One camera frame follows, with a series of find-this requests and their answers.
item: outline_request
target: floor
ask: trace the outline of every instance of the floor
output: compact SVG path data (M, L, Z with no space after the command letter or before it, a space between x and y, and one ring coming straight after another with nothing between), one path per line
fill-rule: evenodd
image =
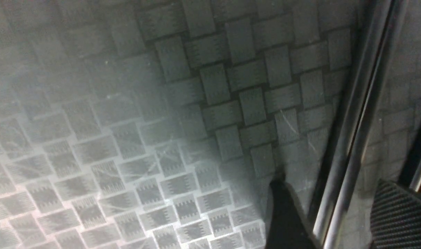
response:
M0 0L0 248L263 247L277 167L307 211L364 6ZM421 1L408 25L345 248L421 121Z

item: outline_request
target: metal rail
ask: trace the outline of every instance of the metal rail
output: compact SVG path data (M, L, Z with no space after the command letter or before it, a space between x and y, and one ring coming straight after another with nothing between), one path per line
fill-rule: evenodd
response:
M345 166L361 120L362 109L357 106L363 106L366 99L391 2L373 1L373 12L364 29L366 33L359 41L358 59L352 66L351 82L345 89L321 164L308 215L314 226L313 233L321 243L325 239L340 194Z
M409 152L398 183L421 193L421 127Z
M332 249L337 246L343 218L346 215L356 179L358 178L361 163L367 147L368 135L370 133L372 121L380 102L381 92L384 89L390 72L390 66L396 52L400 33L404 24L405 14L407 12L408 0L392 1L389 19L386 23L383 40L376 61L374 73L370 81L370 86L366 94L366 100L363 105L361 119L356 130L351 154L347 164L346 174L341 185L338 201L335 205L329 230L324 241L325 249Z

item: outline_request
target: gray rubber floor mat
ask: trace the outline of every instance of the gray rubber floor mat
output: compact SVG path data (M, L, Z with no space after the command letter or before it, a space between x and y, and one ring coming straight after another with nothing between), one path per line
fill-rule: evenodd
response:
M261 248L276 167L308 208L362 6L0 0L0 248Z

